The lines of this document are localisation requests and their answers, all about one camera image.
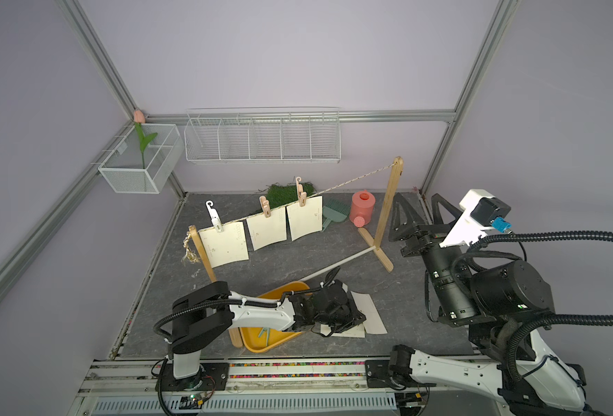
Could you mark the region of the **postcard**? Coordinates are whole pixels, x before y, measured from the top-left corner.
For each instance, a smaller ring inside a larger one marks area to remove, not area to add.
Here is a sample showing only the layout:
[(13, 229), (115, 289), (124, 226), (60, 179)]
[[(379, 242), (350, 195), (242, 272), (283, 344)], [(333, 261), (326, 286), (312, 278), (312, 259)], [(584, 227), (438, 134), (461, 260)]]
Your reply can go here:
[(358, 310), (366, 317), (365, 321), (361, 323), (363, 326), (365, 326), (366, 336), (386, 335), (388, 331), (384, 326), (382, 318), (380, 317), (371, 296), (369, 294), (356, 293), (353, 291), (349, 291), (349, 293), (352, 295)]
[(321, 196), (307, 199), (304, 206), (301, 206), (299, 202), (287, 206), (292, 241), (322, 231), (322, 207), (323, 198)]
[(202, 244), (213, 268), (228, 263), (249, 260), (244, 224), (226, 224), (222, 231), (209, 228), (199, 232)]
[(252, 246), (259, 251), (270, 244), (287, 240), (286, 208), (278, 208), (270, 212), (270, 216), (257, 214), (247, 219)]
[(365, 338), (366, 336), (365, 326), (363, 326), (363, 324), (359, 324), (355, 327), (347, 329), (344, 332), (339, 332), (339, 333), (334, 332), (331, 327), (325, 324), (321, 324), (320, 334), (322, 334), (323, 336), (330, 335), (333, 337), (345, 337), (345, 338)]

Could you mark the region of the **beige clothespin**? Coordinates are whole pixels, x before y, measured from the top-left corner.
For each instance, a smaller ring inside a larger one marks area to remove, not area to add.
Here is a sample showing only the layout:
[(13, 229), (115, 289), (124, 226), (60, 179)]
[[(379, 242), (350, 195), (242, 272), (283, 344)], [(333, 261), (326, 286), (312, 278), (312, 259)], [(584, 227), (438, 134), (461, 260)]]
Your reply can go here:
[(301, 207), (304, 207), (306, 205), (306, 200), (308, 198), (308, 195), (303, 187), (301, 177), (295, 178), (295, 185), (296, 185), (297, 201)]
[(270, 218), (272, 215), (272, 209), (268, 198), (266, 196), (261, 196), (259, 201), (261, 203), (262, 214), (265, 218)]

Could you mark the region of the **teal clothespin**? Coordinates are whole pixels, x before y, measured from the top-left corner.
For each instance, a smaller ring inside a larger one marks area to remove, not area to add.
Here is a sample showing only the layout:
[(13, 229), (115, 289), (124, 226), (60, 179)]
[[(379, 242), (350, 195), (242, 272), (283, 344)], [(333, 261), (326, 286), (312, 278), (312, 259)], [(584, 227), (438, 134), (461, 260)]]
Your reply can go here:
[(261, 331), (258, 334), (259, 338), (264, 338), (265, 339), (265, 346), (268, 347), (269, 343), (270, 343), (270, 338), (271, 338), (271, 329), (269, 328), (262, 328)]

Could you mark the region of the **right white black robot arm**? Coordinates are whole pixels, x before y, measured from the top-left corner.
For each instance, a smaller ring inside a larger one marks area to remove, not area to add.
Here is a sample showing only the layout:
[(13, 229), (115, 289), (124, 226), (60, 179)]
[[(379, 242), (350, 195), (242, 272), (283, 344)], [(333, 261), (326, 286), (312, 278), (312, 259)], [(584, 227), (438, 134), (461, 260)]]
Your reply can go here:
[(591, 415), (585, 371), (561, 360), (540, 335), (556, 325), (613, 327), (613, 315), (559, 314), (550, 284), (526, 255), (493, 248), (554, 241), (613, 243), (613, 232), (565, 231), (517, 234), (510, 206), (481, 189), (458, 205), (432, 199), (426, 222), (403, 196), (392, 202), (389, 240), (403, 243), (404, 257), (419, 256), (426, 289), (434, 291), (435, 321), (466, 328), (478, 360), (431, 355), (405, 345), (391, 351), (387, 372), (400, 387), (447, 385), (507, 406), (515, 415)]

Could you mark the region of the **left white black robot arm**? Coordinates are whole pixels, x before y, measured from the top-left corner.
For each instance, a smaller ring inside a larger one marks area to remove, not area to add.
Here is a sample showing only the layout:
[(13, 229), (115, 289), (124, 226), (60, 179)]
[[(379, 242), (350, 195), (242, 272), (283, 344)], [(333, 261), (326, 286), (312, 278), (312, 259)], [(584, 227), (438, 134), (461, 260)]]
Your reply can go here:
[(319, 325), (329, 329), (327, 338), (364, 323), (366, 315), (353, 294), (337, 280), (339, 271), (338, 266), (330, 270), (314, 289), (284, 289), (276, 299), (244, 296), (223, 281), (177, 299), (171, 313), (153, 325), (154, 333), (168, 344), (173, 378), (200, 381), (202, 350), (230, 329), (300, 333)]

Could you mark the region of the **pink watering can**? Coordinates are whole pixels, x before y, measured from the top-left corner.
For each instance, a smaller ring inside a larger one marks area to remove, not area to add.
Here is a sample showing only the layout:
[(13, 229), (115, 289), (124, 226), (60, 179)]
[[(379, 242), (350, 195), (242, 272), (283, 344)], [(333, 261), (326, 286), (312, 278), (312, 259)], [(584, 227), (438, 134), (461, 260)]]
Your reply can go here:
[(371, 221), (376, 199), (367, 190), (356, 192), (352, 196), (349, 220), (358, 228), (368, 225)]

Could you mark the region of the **teal small brush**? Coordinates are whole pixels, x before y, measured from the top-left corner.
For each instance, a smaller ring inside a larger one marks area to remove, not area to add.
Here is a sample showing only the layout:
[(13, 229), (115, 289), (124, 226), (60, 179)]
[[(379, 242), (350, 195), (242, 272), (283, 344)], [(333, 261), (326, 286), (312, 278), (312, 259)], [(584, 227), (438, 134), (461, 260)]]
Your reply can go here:
[(347, 220), (350, 215), (351, 207), (345, 202), (339, 200), (327, 200), (322, 208), (324, 232), (331, 223), (342, 223)]

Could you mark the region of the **yellow plastic tray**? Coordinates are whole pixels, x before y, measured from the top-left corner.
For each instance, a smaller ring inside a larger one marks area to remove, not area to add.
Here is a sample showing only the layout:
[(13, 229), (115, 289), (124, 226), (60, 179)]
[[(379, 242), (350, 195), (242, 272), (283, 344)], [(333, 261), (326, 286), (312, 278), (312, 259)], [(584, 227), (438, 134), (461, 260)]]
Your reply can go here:
[[(277, 289), (268, 291), (260, 295), (261, 299), (279, 300), (281, 295), (287, 291), (302, 291), (308, 289), (309, 285), (305, 282), (294, 281), (284, 284)], [(301, 336), (302, 332), (281, 332), (275, 329), (265, 328), (240, 328), (240, 335), (244, 347), (251, 353), (266, 353), (273, 348), (287, 343), (288, 341)]]

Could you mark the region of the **green artificial grass patch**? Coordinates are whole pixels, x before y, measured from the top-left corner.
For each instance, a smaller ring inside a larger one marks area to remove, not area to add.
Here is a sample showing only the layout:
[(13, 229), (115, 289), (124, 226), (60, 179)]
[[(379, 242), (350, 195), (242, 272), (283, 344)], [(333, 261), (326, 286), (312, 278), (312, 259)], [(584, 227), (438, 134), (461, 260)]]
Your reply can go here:
[(272, 184), (267, 189), (261, 191), (261, 197), (266, 199), (271, 209), (286, 206), (299, 200), (295, 182), (287, 185)]

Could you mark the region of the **white clothespin left end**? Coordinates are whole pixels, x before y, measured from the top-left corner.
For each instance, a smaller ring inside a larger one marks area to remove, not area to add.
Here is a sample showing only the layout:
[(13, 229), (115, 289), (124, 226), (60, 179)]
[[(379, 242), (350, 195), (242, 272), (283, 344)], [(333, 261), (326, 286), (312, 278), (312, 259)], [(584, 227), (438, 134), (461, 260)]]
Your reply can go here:
[(209, 217), (210, 217), (212, 226), (217, 232), (222, 232), (223, 231), (222, 221), (218, 214), (218, 211), (216, 211), (216, 208), (214, 208), (214, 202), (212, 200), (207, 200), (206, 207), (209, 213)]

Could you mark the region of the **small white mesh basket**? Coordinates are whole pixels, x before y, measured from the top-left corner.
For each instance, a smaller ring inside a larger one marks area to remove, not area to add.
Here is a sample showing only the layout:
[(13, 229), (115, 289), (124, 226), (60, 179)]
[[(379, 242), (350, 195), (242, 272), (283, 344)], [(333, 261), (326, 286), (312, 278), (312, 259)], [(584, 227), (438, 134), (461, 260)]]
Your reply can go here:
[(121, 194), (159, 194), (184, 153), (173, 124), (136, 124), (99, 165), (98, 171)]

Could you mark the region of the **pink artificial tulip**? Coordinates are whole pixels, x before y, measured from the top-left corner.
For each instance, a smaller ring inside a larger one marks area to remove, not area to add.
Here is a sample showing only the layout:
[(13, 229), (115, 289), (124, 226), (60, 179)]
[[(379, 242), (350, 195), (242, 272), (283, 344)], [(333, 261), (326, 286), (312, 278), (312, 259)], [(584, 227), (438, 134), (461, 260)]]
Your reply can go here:
[(147, 135), (143, 131), (143, 124), (145, 124), (146, 119), (145, 119), (145, 114), (141, 110), (136, 109), (134, 111), (133, 121), (134, 121), (134, 128), (138, 136), (138, 145), (139, 145), (139, 151), (141, 154), (142, 167), (143, 169), (145, 169), (146, 168), (145, 150), (148, 147), (148, 145), (150, 145), (153, 142), (153, 140), (157, 138), (157, 133), (149, 133)]

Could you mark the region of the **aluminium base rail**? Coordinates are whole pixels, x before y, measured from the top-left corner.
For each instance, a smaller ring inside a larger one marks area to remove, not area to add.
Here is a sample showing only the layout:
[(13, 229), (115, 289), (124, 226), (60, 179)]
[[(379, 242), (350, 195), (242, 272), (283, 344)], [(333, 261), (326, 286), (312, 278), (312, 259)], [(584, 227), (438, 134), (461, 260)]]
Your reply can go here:
[(71, 415), (507, 415), (510, 408), (448, 385), (391, 388), (375, 357), (205, 360), (193, 388), (158, 360), (94, 362)]

